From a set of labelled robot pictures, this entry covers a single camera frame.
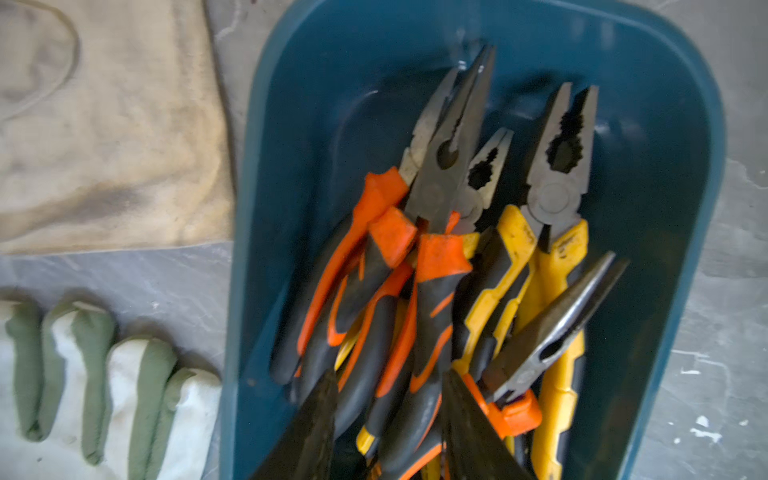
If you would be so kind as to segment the orange black combination pliers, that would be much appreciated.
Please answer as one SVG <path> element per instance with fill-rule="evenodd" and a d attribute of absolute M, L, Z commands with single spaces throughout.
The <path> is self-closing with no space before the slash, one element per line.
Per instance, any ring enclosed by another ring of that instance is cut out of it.
<path fill-rule="evenodd" d="M 337 224 L 310 270 L 299 279 L 293 300 L 285 307 L 271 353 L 269 373 L 275 383 L 285 385 L 294 377 L 319 312 L 340 272 L 351 263 L 368 224 L 405 197 L 421 170 L 427 143 L 434 134 L 458 72 L 456 67 L 450 69 L 431 95 L 416 121 L 411 144 L 404 150 L 400 166 L 381 174 L 366 175 L 363 193 L 354 209 Z"/>

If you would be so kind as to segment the teal plastic storage box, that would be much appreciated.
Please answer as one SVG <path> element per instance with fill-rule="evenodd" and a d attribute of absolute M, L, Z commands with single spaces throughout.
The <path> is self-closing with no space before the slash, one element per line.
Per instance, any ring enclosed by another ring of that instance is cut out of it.
<path fill-rule="evenodd" d="M 723 177 L 719 90 L 673 23 L 618 1 L 296 1 L 253 77 L 239 170 L 220 475 L 257 470 L 295 409 L 268 373 L 299 278 L 358 201 L 400 162 L 444 72 L 498 49 L 483 125 L 513 130 L 496 216 L 564 82 L 599 87 L 581 212 L 589 255 L 629 266 L 590 322 L 567 479 L 630 476 Z"/>

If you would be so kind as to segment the orange black long-nose pliers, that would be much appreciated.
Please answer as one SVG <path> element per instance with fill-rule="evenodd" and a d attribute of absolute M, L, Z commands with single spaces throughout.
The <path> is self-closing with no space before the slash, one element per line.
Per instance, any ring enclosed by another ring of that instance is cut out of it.
<path fill-rule="evenodd" d="M 456 228 L 481 132 L 496 50 L 484 47 L 463 78 L 450 74 L 426 107 L 416 133 L 414 173 L 397 172 L 406 201 L 396 201 L 366 229 L 364 252 L 339 283 L 311 339 L 302 372 L 337 354 L 347 325 L 362 329 L 337 383 L 334 431 L 359 416 L 362 455 L 378 477 L 408 471 L 440 410 L 440 377 L 449 368 L 452 304 L 470 272 Z"/>

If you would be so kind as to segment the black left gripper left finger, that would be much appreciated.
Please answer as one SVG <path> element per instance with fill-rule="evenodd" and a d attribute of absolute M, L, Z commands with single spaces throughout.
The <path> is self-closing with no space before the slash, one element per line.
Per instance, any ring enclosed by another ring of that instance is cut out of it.
<path fill-rule="evenodd" d="M 250 479 L 329 479 L 338 396 L 336 372 L 329 368 Z"/>

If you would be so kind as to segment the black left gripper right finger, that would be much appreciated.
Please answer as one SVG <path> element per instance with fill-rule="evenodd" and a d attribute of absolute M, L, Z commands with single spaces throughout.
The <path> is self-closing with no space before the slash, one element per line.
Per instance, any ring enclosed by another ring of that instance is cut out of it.
<path fill-rule="evenodd" d="M 450 479 L 533 479 L 509 453 L 455 370 L 442 378 L 441 429 Z"/>

